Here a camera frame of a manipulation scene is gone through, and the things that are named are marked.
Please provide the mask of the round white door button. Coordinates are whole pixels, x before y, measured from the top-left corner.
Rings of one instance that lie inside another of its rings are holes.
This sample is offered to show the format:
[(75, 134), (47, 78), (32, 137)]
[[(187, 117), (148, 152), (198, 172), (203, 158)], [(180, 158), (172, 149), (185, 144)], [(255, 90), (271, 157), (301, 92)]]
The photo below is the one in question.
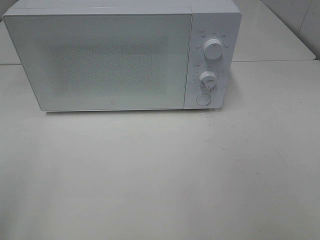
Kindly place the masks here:
[(196, 98), (196, 103), (199, 106), (207, 106), (211, 103), (211, 96), (209, 94), (201, 94)]

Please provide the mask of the white microwave knob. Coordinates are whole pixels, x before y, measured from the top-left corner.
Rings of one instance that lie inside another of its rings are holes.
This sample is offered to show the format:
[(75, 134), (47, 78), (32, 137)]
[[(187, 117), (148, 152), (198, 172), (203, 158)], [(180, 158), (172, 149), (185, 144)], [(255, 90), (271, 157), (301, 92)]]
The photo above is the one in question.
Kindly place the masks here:
[(217, 80), (218, 78), (213, 71), (204, 71), (199, 75), (200, 86), (204, 89), (213, 89)]
[(220, 38), (213, 37), (203, 43), (202, 49), (208, 60), (216, 60), (223, 55), (224, 43)]

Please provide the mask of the white microwave door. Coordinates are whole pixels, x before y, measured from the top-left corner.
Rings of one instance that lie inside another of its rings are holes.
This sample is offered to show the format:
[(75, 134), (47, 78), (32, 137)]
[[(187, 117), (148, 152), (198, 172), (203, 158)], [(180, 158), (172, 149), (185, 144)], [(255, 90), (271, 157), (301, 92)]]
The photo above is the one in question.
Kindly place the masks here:
[(184, 107), (190, 14), (6, 16), (41, 110)]

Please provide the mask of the white microwave oven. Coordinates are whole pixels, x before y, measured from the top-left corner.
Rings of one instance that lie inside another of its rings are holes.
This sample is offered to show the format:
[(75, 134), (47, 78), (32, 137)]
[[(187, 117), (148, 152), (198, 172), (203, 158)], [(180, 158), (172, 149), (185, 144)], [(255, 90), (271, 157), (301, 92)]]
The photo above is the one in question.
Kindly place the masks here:
[[(239, 8), (231, 0), (19, 0), (2, 18), (6, 27), (6, 16), (178, 14), (191, 15), (183, 108), (85, 111), (219, 109), (223, 105), (242, 20)], [(219, 38), (224, 44), (222, 56), (215, 60), (207, 59), (203, 51), (204, 42), (211, 38)], [(199, 75), (205, 71), (212, 71), (217, 76), (216, 86), (212, 89), (205, 89), (200, 85)], [(197, 104), (196, 98), (202, 94), (211, 96), (209, 105)]]

